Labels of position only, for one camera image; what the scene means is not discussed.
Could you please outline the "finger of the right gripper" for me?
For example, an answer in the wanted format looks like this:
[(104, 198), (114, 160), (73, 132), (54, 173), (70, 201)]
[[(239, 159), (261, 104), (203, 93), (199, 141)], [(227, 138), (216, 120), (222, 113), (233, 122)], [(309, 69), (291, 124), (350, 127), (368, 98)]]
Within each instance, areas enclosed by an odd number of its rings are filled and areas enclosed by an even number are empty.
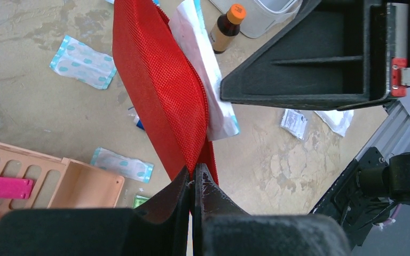
[(306, 1), (296, 18), (221, 83), (223, 100), (347, 110), (389, 98), (387, 1)]

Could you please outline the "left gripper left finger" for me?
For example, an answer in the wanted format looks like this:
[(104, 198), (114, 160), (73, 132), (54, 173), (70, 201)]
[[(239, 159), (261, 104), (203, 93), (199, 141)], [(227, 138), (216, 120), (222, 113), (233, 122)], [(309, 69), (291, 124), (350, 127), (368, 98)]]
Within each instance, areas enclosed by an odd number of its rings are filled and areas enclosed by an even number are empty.
[(135, 209), (11, 211), (0, 219), (0, 255), (185, 255), (189, 180), (182, 169)]

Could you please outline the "plaster strip packet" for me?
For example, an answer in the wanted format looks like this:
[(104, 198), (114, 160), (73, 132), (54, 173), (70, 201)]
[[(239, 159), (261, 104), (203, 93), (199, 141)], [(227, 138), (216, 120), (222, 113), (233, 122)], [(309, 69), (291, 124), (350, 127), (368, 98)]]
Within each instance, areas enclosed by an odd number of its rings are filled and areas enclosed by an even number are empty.
[(74, 78), (98, 90), (107, 89), (117, 72), (113, 57), (97, 52), (69, 35), (63, 38), (50, 68), (61, 76)]
[(208, 139), (215, 141), (239, 134), (231, 103), (220, 99), (222, 73), (205, 28), (200, 1), (182, 1), (172, 15), (169, 27), (205, 89), (209, 110)]
[(143, 183), (149, 183), (154, 167), (151, 163), (124, 157), (102, 147), (94, 151), (90, 164)]

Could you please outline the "red first aid pouch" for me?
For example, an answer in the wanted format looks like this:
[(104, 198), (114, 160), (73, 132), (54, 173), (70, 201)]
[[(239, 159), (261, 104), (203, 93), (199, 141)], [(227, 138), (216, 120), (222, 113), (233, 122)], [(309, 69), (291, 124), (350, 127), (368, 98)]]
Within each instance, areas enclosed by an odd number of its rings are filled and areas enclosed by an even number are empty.
[(152, 1), (115, 1), (114, 62), (168, 176), (204, 163), (217, 180), (206, 92), (168, 23)]

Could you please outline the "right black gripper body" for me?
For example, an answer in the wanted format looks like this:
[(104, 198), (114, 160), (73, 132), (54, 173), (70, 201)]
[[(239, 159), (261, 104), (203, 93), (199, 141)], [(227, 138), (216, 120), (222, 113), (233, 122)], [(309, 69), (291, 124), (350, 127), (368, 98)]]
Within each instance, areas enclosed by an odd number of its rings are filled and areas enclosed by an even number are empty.
[(387, 1), (393, 24), (393, 52), (390, 54), (390, 96), (402, 98), (410, 88), (410, 1)]

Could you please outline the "brown bottle orange cap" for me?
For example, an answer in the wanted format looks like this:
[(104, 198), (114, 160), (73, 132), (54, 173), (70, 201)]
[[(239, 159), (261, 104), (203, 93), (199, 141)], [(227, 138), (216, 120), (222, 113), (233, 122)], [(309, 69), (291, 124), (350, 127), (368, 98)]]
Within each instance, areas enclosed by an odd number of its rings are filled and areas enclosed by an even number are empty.
[(241, 23), (246, 17), (246, 10), (241, 4), (233, 4), (229, 10), (220, 15), (209, 32), (211, 47), (216, 54), (227, 50), (239, 34)]

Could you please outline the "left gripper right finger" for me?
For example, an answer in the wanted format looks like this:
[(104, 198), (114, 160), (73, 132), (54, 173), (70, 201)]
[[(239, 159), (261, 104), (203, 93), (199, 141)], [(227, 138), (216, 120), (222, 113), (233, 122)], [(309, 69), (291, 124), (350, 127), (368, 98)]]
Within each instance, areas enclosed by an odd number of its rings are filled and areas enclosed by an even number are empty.
[(194, 255), (351, 255), (337, 222), (320, 214), (250, 215), (213, 181), (194, 171)]

